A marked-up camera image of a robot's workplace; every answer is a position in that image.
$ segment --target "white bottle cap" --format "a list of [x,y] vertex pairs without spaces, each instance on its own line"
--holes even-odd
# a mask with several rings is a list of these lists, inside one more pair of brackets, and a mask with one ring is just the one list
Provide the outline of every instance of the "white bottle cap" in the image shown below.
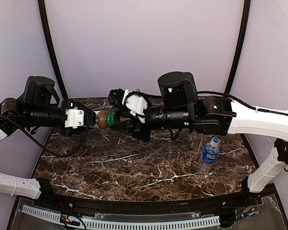
[[211,139],[211,142],[210,142],[210,145],[212,147],[218,147],[219,146],[219,143],[220,143],[220,139],[219,138],[216,138],[216,137],[213,137]]

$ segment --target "water bottle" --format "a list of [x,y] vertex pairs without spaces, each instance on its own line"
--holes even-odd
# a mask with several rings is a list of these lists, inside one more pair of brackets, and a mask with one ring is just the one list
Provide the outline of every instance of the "water bottle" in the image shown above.
[[219,143],[220,139],[213,137],[210,142],[205,144],[202,157],[200,157],[196,165],[196,170],[199,174],[206,174],[209,172],[212,163],[216,161],[216,157],[219,154]]

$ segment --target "robotic arm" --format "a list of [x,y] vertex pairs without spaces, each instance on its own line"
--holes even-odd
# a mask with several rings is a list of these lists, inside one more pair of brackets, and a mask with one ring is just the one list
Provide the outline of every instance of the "robotic arm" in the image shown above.
[[[62,134],[69,136],[95,126],[109,127],[142,141],[150,140],[151,130],[168,129],[175,139],[184,128],[190,133],[223,136],[247,133],[276,137],[271,154],[242,186],[247,196],[261,192],[288,165],[288,110],[254,107],[223,94],[224,97],[198,98],[200,93],[217,93],[197,92],[191,73],[168,73],[158,79],[158,84],[163,105],[152,105],[149,101],[152,95],[140,91],[111,90],[108,100],[117,111],[108,113],[92,112],[73,100],[63,101],[62,107],[58,108],[54,82],[44,77],[29,77],[21,97],[8,98],[0,104],[0,141],[17,128],[25,128],[34,134],[39,127],[60,127]],[[56,104],[50,104],[52,96]],[[178,129],[175,135],[172,129]],[[0,173],[0,192],[37,199],[42,191],[40,185],[36,179]]]

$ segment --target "black pole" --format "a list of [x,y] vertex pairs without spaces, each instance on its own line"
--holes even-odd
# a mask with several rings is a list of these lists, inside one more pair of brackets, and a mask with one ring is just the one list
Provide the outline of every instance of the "black pole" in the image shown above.
[[235,52],[234,59],[232,61],[230,74],[229,74],[226,88],[224,91],[224,93],[227,93],[227,94],[230,93],[230,90],[231,90],[231,87],[232,87],[232,84],[234,82],[234,78],[236,75],[236,71],[237,71],[237,67],[238,67],[238,63],[239,63],[239,59],[240,59],[240,55],[241,55],[241,51],[242,51],[243,41],[244,41],[244,37],[245,37],[246,26],[248,23],[250,6],[251,6],[251,0],[244,0],[241,26],[240,26],[239,36],[238,36],[236,52]]
[[56,75],[56,79],[60,88],[60,91],[62,93],[63,99],[66,100],[68,99],[67,91],[63,82],[63,78],[60,72],[60,68],[58,65],[56,53],[54,51],[52,39],[51,39],[51,34],[50,34],[50,29],[49,29],[49,24],[48,24],[48,19],[47,19],[47,13],[46,13],[46,7],[45,7],[45,0],[38,0],[38,7],[39,7],[39,13],[40,13],[40,19],[42,21],[43,25],[43,30],[44,30],[44,35],[45,35],[45,40],[50,56],[50,60],[52,63],[53,71],[54,74]]

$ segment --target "gray floor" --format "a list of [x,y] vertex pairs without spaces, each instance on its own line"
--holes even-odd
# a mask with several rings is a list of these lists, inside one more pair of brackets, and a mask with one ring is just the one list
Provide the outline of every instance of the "gray floor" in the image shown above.
[[[282,218],[282,214],[280,212],[279,205],[277,203],[275,196],[270,195],[270,196],[263,197],[262,201],[263,201],[263,204],[260,205],[259,214],[241,219],[227,229],[229,230],[249,230],[249,229],[286,230],[286,227]],[[11,230],[62,230],[63,229],[62,226],[58,224],[49,223],[45,220],[41,220],[36,217],[30,216],[28,214],[22,213],[21,212],[22,206],[30,205],[30,204],[32,204],[32,201],[21,199],[21,201],[19,202],[17,211],[16,211],[16,215],[14,216]],[[120,221],[124,220],[124,216],[120,216],[120,218],[121,218]],[[155,220],[157,219],[156,217],[151,217],[151,218],[152,218],[151,221],[145,218],[145,222],[155,222]],[[171,218],[171,221],[176,221],[178,219],[180,220],[185,219],[185,218],[182,218],[181,214],[178,214],[176,219],[173,219],[173,218]],[[216,227],[203,228],[203,230],[223,230],[223,228],[216,226]]]

